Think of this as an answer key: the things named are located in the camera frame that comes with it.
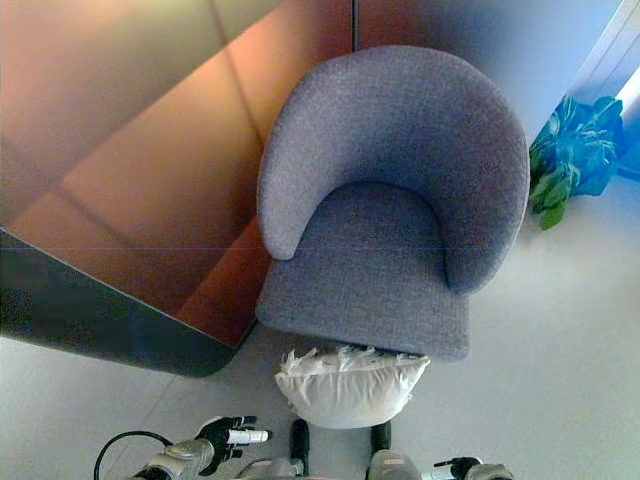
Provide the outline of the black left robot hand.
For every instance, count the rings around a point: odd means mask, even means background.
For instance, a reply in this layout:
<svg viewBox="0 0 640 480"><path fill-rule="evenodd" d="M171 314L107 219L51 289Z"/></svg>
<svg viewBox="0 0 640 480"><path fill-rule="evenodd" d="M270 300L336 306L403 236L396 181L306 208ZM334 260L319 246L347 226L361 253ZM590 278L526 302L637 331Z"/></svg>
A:
<svg viewBox="0 0 640 480"><path fill-rule="evenodd" d="M217 416L208 420L199 430L196 439L204 439L213 449L210 465L230 459L237 448L266 443L273 438L271 430L258 430L256 416Z"/></svg>

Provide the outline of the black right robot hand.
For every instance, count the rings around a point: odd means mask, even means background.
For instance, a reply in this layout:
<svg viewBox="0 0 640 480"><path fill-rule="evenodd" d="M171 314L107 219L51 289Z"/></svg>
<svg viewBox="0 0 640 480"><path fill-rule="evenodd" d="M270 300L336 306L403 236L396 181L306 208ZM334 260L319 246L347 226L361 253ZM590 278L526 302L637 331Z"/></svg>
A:
<svg viewBox="0 0 640 480"><path fill-rule="evenodd" d="M483 461L477 457L454 457L435 463L431 478L435 480L465 479L472 467L482 463Z"/></svg>

